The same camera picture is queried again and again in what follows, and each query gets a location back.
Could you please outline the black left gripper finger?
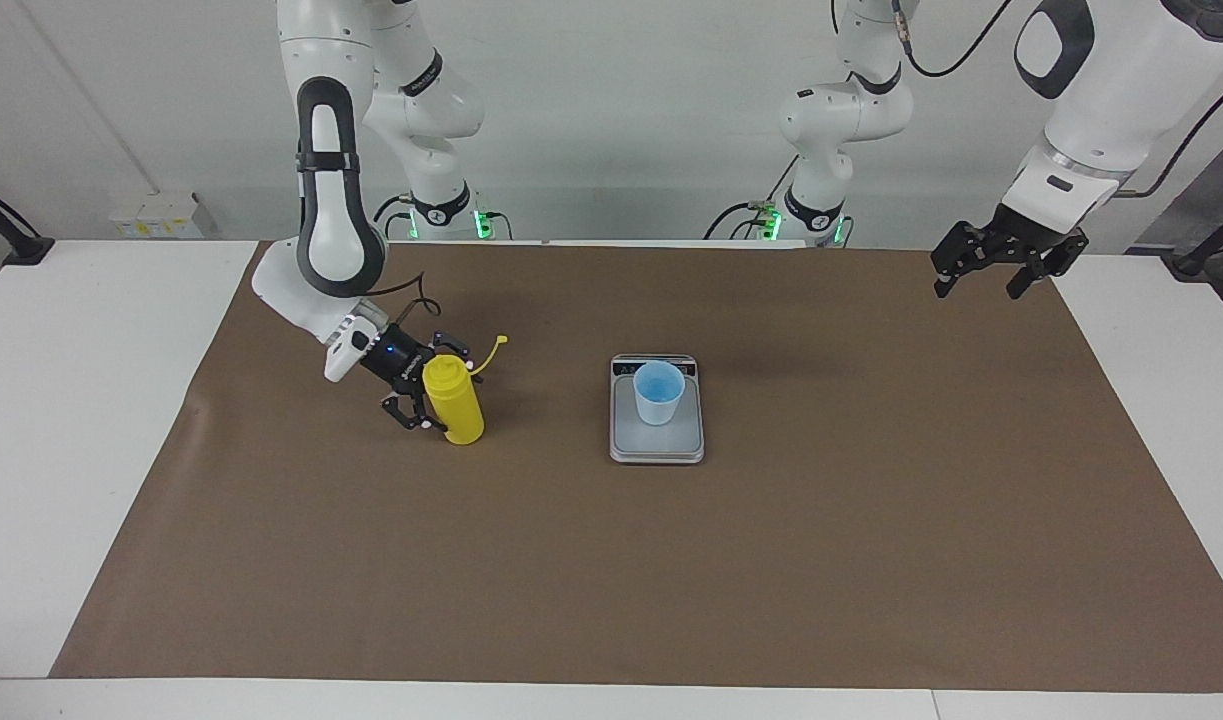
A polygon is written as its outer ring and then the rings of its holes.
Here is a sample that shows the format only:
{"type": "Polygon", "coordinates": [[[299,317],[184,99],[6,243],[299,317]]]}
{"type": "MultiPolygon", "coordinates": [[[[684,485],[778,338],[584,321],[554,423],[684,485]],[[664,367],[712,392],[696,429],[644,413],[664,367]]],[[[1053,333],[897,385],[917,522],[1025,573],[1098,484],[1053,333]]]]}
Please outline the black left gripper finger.
{"type": "Polygon", "coordinates": [[[1046,249],[1024,244],[1021,247],[1021,269],[1018,270],[1007,284],[1007,293],[1010,299],[1021,299],[1033,284],[1040,284],[1044,279],[1062,277],[1073,263],[1077,260],[1088,244],[1086,233],[1073,232],[1046,249]]]}
{"type": "Polygon", "coordinates": [[[986,233],[976,225],[955,222],[931,252],[929,259],[936,269],[934,291],[939,299],[945,299],[964,275],[989,266],[986,240],[986,233]]]}

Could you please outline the yellow squeeze bottle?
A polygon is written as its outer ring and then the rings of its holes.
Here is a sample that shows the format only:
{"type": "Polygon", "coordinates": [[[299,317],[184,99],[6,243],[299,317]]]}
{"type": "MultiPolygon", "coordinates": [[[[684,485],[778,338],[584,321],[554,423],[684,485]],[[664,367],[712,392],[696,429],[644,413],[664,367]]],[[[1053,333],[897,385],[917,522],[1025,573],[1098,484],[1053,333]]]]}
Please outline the yellow squeeze bottle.
{"type": "Polygon", "coordinates": [[[495,346],[478,366],[471,366],[470,361],[461,359],[457,354],[434,354],[432,361],[427,361],[422,370],[426,395],[437,419],[445,427],[443,434],[451,445],[471,445],[483,436],[486,421],[479,410],[475,381],[479,381],[479,374],[508,342],[505,334],[498,334],[495,346]]]}

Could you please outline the light blue plastic cup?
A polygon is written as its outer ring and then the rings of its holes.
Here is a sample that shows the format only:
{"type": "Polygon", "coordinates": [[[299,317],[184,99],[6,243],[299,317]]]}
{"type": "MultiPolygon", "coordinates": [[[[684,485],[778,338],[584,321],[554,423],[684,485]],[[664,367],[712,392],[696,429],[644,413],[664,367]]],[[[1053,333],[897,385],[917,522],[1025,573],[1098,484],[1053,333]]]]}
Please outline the light blue plastic cup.
{"type": "Polygon", "coordinates": [[[687,391],[687,377],[667,361],[646,361],[631,378],[638,419],[651,427],[670,423],[687,391]]]}

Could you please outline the silver digital kitchen scale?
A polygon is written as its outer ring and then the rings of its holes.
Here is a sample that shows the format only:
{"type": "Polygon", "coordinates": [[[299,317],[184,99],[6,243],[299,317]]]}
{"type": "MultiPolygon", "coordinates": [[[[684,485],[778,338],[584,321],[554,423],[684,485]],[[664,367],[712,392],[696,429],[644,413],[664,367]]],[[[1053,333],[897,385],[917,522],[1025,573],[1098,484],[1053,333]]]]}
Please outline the silver digital kitchen scale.
{"type": "Polygon", "coordinates": [[[616,354],[610,363],[610,452],[621,465],[698,465],[704,457],[698,361],[692,354],[616,354]],[[631,378],[646,361],[667,361],[687,377],[670,423],[651,427],[638,419],[631,378]]]}

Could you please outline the black clamp stand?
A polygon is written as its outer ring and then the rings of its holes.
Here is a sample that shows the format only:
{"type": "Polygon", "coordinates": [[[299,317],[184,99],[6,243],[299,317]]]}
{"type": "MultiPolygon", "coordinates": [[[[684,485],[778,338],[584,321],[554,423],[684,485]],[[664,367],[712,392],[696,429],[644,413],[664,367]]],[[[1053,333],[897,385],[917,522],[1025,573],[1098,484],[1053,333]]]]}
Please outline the black clamp stand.
{"type": "Polygon", "coordinates": [[[2,260],[2,266],[35,266],[54,249],[55,240],[22,218],[7,200],[0,199],[0,237],[9,243],[11,251],[2,260]]]}
{"type": "Polygon", "coordinates": [[[1169,251],[1161,255],[1161,262],[1178,281],[1196,281],[1211,258],[1223,254],[1223,222],[1206,238],[1188,251],[1169,251]]]}

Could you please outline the brown paper table mat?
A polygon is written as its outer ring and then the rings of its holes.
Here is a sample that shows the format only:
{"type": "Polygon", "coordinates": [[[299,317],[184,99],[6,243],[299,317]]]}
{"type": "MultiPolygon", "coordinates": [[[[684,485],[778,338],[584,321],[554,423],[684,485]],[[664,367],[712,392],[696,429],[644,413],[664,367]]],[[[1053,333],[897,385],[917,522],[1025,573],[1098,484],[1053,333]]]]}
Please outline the brown paper table mat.
{"type": "Polygon", "coordinates": [[[911,251],[406,246],[486,433],[241,284],[54,676],[1223,692],[1223,579],[1051,284],[911,251]],[[704,457],[621,465],[616,354],[704,457]]]}

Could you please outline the white wall socket box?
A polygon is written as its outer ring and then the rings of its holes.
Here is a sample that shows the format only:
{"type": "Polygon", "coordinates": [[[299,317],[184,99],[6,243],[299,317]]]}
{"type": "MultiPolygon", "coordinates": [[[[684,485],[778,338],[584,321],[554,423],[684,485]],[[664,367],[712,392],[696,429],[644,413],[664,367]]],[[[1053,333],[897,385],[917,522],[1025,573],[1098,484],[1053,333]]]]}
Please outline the white wall socket box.
{"type": "Polygon", "coordinates": [[[201,240],[207,236],[204,208],[192,192],[114,197],[108,222],[131,240],[201,240]]]}

